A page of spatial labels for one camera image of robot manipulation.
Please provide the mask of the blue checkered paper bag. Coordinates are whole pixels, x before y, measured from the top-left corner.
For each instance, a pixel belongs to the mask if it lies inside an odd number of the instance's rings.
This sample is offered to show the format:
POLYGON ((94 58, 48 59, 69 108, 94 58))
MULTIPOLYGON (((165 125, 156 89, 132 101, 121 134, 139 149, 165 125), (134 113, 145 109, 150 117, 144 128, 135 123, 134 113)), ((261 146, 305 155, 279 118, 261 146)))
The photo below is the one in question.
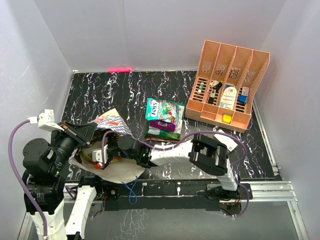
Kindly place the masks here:
POLYGON ((79 153, 83 151, 90 154, 92 150, 103 149, 107 145, 107 135, 122 137, 132 134, 130 128, 115 108, 99 115, 93 122, 97 124, 97 128, 89 146, 78 150, 70 160, 70 163, 114 184, 128 184, 135 181, 144 172, 144 169, 137 165, 133 159, 120 158, 119 162, 110 163, 105 169, 94 169, 91 164, 81 162, 79 153))

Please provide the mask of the purple snack packet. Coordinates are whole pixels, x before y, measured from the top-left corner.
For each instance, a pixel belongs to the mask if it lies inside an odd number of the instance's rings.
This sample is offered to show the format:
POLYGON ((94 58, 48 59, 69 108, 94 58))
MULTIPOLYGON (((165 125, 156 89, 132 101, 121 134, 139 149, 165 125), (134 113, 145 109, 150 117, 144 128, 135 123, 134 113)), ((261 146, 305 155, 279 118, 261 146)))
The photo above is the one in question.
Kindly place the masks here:
POLYGON ((151 120, 149 122, 149 125, 153 128, 167 131, 167 132, 174 132, 176 129, 176 126, 173 123, 165 122, 162 120, 151 120))

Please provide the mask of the teal Fox's candy bag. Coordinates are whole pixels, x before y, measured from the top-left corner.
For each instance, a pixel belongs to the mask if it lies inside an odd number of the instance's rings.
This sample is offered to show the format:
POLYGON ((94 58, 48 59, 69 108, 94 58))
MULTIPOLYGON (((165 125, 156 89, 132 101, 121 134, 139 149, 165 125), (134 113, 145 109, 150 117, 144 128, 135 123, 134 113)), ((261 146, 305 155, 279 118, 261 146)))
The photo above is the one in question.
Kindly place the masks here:
POLYGON ((145 119, 147 121, 163 121, 176 125, 179 116, 179 106, 166 100, 148 98, 145 119))

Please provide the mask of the green snack bag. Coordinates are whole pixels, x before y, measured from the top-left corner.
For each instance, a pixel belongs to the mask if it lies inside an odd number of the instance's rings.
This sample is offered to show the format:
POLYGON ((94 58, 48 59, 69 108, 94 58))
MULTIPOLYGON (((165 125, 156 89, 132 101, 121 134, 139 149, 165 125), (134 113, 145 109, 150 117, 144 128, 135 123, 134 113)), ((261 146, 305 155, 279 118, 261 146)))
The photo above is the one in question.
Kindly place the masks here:
POLYGON ((147 120, 147 128, 145 135, 146 136, 154 136, 154 137, 161 137, 166 139, 181 139, 181 132, 182 132, 182 126, 183 126, 183 120, 185 118, 185 112, 186 112, 186 105, 184 103, 179 103, 171 100, 167 100, 170 103, 177 104, 178 105, 178 120, 177 124, 175 125, 175 131, 169 132, 165 130, 160 130, 154 127, 150 126, 150 121, 147 120))

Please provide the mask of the red Doritos chip bag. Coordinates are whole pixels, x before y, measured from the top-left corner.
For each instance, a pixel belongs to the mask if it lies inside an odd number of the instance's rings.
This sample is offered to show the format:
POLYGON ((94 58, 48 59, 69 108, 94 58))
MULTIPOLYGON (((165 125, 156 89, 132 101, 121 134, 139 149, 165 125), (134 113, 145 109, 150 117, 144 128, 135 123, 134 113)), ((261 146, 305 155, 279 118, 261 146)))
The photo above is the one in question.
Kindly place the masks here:
POLYGON ((155 141, 155 142, 162 142, 162 143, 178 143, 179 139, 173 138, 163 138, 163 137, 156 137, 156 136, 146 136, 147 141, 155 141))

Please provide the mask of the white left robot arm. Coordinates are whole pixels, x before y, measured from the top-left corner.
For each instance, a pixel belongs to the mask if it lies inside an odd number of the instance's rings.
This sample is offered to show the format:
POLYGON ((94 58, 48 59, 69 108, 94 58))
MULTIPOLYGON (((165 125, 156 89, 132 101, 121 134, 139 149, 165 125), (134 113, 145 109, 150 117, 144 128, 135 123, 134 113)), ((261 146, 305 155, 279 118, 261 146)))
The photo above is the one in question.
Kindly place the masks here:
POLYGON ((22 181, 26 211, 30 213, 40 240, 83 240, 91 205, 103 195, 94 176, 78 183, 75 202, 68 221, 64 219, 65 178, 61 171, 78 150, 88 147, 97 124, 74 125, 62 121, 55 125, 51 142, 43 138, 29 141, 22 150, 25 172, 22 181))

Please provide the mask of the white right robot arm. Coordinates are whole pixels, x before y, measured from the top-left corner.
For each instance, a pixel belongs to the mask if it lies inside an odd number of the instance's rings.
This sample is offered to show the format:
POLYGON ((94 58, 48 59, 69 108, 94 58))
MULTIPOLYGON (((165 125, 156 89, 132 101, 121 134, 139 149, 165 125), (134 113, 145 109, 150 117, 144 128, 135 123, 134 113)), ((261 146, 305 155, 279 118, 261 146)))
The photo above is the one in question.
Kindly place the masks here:
POLYGON ((201 195, 209 200, 236 202, 242 197, 240 178, 232 169, 227 146, 202 133, 195 133, 191 140, 161 146, 141 142, 130 134, 116 137, 112 132, 107 135, 102 162, 108 166, 115 157, 134 160, 138 166, 146 169, 190 162, 205 173, 215 176, 220 183, 200 191, 201 195))

